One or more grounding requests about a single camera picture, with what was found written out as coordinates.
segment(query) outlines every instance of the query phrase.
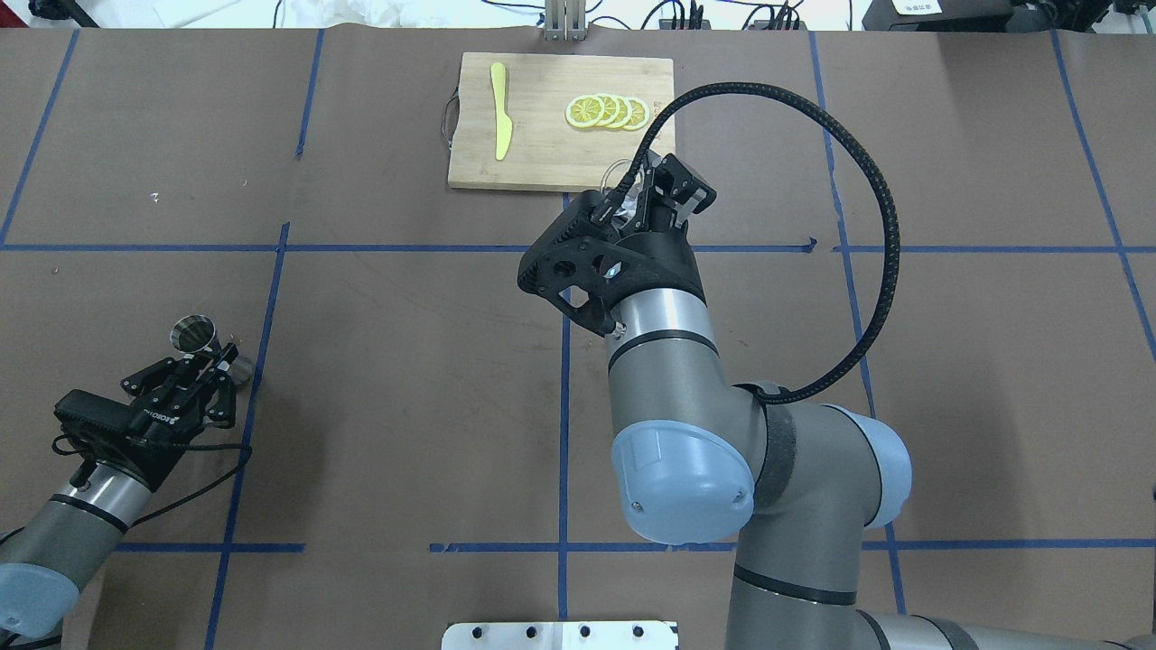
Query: white label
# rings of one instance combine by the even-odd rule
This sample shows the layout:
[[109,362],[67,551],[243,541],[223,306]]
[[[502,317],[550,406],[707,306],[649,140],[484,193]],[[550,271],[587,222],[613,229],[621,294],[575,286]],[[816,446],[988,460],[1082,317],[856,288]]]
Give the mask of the white label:
[[891,0],[901,16],[926,16],[942,14],[939,0]]

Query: white mounting plate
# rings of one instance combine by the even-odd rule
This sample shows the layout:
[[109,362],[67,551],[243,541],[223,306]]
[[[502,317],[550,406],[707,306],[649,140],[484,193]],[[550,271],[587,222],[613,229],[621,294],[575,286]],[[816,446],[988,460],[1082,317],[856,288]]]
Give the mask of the white mounting plate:
[[668,621],[457,623],[442,636],[442,650],[677,650],[677,630]]

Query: robotic arm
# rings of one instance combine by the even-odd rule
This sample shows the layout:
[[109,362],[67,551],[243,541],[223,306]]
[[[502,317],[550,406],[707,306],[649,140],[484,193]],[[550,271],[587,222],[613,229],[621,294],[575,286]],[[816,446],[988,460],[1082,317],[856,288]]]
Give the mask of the robotic arm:
[[[798,391],[732,386],[716,344],[688,217],[716,192],[674,155],[649,150],[682,105],[741,93],[773,98],[820,121],[868,176],[887,234],[884,281],[862,340],[831,372]],[[636,208],[625,199],[642,173]],[[698,88],[655,119],[622,183],[583,192],[521,259],[518,286],[603,337],[617,435],[620,503],[639,535],[669,545],[739,533],[727,650],[1092,650],[1118,648],[961,627],[939,619],[858,612],[865,527],[898,516],[911,460],[877,420],[801,401],[866,353],[890,306],[898,227],[890,193],[866,152],[825,111],[753,83]],[[571,302],[573,289],[588,296]],[[1150,640],[1125,648],[1148,649]]]
[[[170,339],[184,356],[126,377],[120,386],[134,398],[129,405],[80,390],[57,404],[62,433],[53,450],[82,463],[28,526],[0,535],[0,648],[17,636],[59,635],[60,621],[128,529],[216,487],[249,459],[247,445],[191,443],[206,427],[234,426],[236,386],[249,381],[251,363],[234,344],[222,347],[203,316],[181,319]],[[240,450],[237,468],[140,517],[186,451],[223,449]]]

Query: cutting board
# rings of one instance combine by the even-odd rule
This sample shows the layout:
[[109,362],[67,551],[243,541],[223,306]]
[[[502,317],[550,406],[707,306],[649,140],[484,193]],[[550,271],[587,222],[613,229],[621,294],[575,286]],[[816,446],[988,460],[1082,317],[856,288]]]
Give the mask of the cutting board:
[[[513,138],[505,160],[494,157],[495,116],[490,64],[506,66],[506,113]],[[651,106],[651,119],[674,98],[674,61],[627,57],[555,54],[461,56],[458,127],[450,152],[450,186],[481,190],[578,192],[596,189],[606,169],[632,158],[646,128],[579,130],[565,110],[578,95],[612,93],[638,97]],[[674,118],[652,147],[674,152]],[[616,184],[625,167],[616,170]]]

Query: black box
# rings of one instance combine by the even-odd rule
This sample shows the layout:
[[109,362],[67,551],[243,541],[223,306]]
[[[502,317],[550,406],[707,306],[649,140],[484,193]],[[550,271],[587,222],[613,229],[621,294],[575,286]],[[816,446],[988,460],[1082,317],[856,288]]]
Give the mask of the black box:
[[[922,5],[903,0],[901,5]],[[940,0],[939,14],[905,16],[892,0],[872,0],[864,29],[872,31],[1003,31],[1011,17],[1011,0]]]

